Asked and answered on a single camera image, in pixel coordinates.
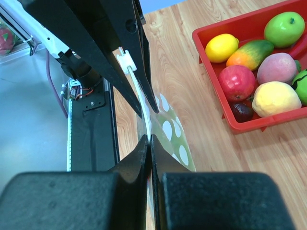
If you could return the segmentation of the polka dot zip bag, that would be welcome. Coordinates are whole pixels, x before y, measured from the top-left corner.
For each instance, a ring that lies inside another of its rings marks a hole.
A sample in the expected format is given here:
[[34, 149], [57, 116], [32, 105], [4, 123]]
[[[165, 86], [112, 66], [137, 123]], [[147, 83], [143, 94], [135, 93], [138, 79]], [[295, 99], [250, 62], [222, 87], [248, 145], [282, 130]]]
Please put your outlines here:
[[180, 119], [161, 93], [154, 96], [159, 111], [153, 111], [137, 82], [138, 68], [128, 50], [120, 47], [116, 58], [123, 72], [131, 78], [141, 104], [137, 131], [138, 137], [148, 139], [145, 184], [152, 225], [157, 230], [190, 230], [192, 222], [185, 188], [196, 168]]

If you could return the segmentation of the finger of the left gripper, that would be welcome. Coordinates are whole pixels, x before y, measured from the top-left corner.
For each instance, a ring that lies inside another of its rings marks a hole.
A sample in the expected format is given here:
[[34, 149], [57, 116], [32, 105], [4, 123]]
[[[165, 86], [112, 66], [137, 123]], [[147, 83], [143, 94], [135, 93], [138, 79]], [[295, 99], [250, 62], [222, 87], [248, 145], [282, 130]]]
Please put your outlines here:
[[94, 7], [83, 0], [22, 0], [24, 10], [107, 79], [138, 116], [141, 105], [111, 49], [93, 29]]
[[159, 112], [159, 109], [158, 109], [158, 106], [155, 100], [155, 95], [154, 95], [153, 88], [152, 88], [149, 42], [147, 40], [145, 31], [143, 28], [143, 25], [146, 23], [146, 20], [142, 12], [140, 1], [132, 0], [132, 3], [133, 3], [136, 25], [137, 25], [138, 34], [139, 34], [139, 41], [140, 41], [139, 47], [141, 49], [141, 53], [139, 54], [139, 57], [141, 58], [141, 60], [138, 61], [138, 64], [137, 64], [137, 68], [141, 72], [137, 74], [137, 77], [139, 78], [139, 83], [145, 94], [146, 99], [148, 100], [150, 104], [150, 107], [157, 114]]

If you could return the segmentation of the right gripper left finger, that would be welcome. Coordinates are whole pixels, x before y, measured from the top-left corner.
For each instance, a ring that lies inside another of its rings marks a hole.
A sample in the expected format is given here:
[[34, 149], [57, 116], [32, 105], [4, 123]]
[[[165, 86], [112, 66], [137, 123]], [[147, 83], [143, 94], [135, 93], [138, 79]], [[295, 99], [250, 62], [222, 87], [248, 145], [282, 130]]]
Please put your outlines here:
[[3, 230], [142, 230], [148, 140], [106, 172], [27, 172], [0, 197]]

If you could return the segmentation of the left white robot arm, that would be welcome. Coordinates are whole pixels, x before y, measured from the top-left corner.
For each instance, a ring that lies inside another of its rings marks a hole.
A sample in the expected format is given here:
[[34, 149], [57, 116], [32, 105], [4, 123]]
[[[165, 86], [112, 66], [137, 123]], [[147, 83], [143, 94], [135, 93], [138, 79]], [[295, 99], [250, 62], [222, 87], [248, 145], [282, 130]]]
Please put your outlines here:
[[150, 51], [137, 0], [3, 0], [0, 17], [25, 42], [41, 42], [86, 88], [101, 78], [138, 114], [158, 112]]

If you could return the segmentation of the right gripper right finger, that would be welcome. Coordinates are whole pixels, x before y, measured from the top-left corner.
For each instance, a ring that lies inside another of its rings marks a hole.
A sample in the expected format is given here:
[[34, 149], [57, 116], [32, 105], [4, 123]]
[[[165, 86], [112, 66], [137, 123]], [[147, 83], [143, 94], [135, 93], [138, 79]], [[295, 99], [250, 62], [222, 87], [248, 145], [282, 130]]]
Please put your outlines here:
[[293, 230], [278, 185], [260, 172], [191, 172], [151, 137], [158, 230]]

